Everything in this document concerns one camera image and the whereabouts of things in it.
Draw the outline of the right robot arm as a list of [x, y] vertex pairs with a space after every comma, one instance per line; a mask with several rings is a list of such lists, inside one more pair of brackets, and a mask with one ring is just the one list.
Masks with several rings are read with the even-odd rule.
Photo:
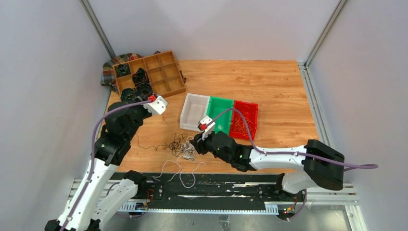
[[318, 140], [308, 140], [306, 145], [292, 148], [268, 149], [238, 144], [224, 132], [212, 132], [206, 137], [195, 135], [190, 144], [197, 153], [211, 153], [241, 172], [272, 168], [294, 170], [278, 177], [275, 195], [283, 201], [308, 188], [343, 189], [344, 155]]

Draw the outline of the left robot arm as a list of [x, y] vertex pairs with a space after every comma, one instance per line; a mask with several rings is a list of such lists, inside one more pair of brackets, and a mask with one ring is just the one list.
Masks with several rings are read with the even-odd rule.
[[118, 209], [130, 198], [147, 194], [147, 178], [137, 172], [125, 174], [114, 191], [100, 200], [102, 191], [130, 150], [130, 142], [151, 113], [147, 101], [112, 104], [100, 119], [105, 121], [100, 137], [93, 137], [91, 158], [68, 208], [47, 222], [46, 231], [101, 231]]

